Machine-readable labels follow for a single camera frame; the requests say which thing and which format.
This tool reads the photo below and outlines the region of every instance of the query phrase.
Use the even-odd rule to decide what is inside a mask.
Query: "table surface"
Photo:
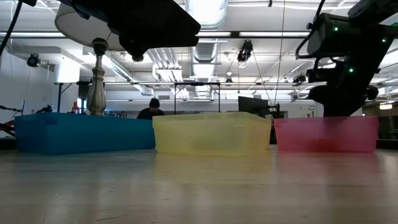
[[[2,223],[398,223],[398,152],[0,153]]]

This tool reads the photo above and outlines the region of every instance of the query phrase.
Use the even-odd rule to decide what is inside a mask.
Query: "translucent plastic bin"
[[[156,116],[153,125],[161,153],[247,156],[269,148],[271,120],[244,112]]]
[[[282,152],[374,152],[377,116],[275,119]]]

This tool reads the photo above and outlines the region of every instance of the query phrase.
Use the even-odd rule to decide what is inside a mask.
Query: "security camera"
[[[39,59],[39,54],[30,54],[30,57],[27,59],[28,66],[36,68],[39,67],[41,64],[41,61]]]

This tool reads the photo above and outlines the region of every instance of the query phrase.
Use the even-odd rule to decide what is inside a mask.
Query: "person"
[[[153,98],[150,100],[149,108],[143,109],[139,114],[137,119],[149,119],[152,120],[154,116],[163,116],[164,112],[159,109],[160,103],[159,100]]]

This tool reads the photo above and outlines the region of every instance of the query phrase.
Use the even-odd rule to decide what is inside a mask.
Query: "dark hair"
[[[150,100],[149,107],[151,108],[160,108],[160,103],[157,98],[153,98]]]

